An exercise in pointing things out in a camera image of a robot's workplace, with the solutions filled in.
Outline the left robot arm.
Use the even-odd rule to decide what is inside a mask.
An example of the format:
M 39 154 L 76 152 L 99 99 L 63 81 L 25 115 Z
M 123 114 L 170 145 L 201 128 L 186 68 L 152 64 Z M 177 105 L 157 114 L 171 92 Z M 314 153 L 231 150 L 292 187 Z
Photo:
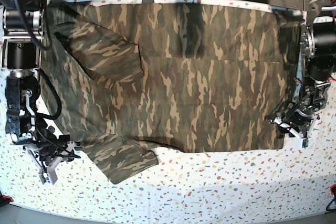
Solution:
M 299 94 L 270 122 L 281 136 L 296 139 L 299 149 L 309 147 L 317 112 L 327 105 L 335 72 L 335 0 L 311 0 L 304 4 L 301 25 L 301 79 Z

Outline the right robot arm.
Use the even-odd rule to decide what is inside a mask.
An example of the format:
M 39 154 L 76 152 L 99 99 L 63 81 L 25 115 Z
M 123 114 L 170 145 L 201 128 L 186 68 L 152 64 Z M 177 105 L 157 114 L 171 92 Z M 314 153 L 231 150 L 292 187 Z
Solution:
M 57 166 L 77 158 L 78 143 L 68 135 L 56 136 L 46 123 L 61 114 L 60 97 L 40 67 L 42 54 L 52 47 L 47 0 L 1 0 L 1 8 L 1 68 L 9 72 L 5 86 L 6 137 L 31 157 L 42 183 L 54 184 Z M 56 101 L 52 115 L 37 110 L 41 80 Z

